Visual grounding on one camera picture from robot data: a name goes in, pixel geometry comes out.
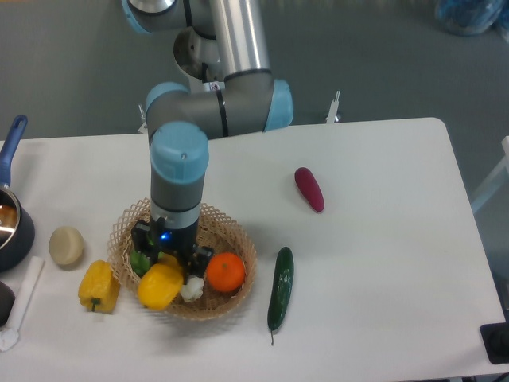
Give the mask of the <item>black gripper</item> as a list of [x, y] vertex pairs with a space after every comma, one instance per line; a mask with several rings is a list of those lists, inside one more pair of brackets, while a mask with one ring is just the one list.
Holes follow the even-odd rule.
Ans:
[[214, 249], [196, 245], [197, 229], [197, 220], [185, 228], [168, 228], [162, 218], [150, 218], [150, 225], [138, 220], [130, 231], [133, 244], [130, 265], [152, 267], [162, 251], [173, 255], [180, 265], [185, 265], [187, 276], [203, 278], [214, 256]]

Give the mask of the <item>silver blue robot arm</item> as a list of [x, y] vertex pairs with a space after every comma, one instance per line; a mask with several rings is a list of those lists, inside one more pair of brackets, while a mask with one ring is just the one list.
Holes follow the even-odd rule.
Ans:
[[200, 277], [213, 255], [196, 243], [208, 143], [289, 126], [289, 85], [271, 72], [256, 1], [125, 1], [122, 8], [139, 33], [177, 30], [175, 61], [202, 83], [198, 92], [159, 84], [145, 106], [154, 250]]

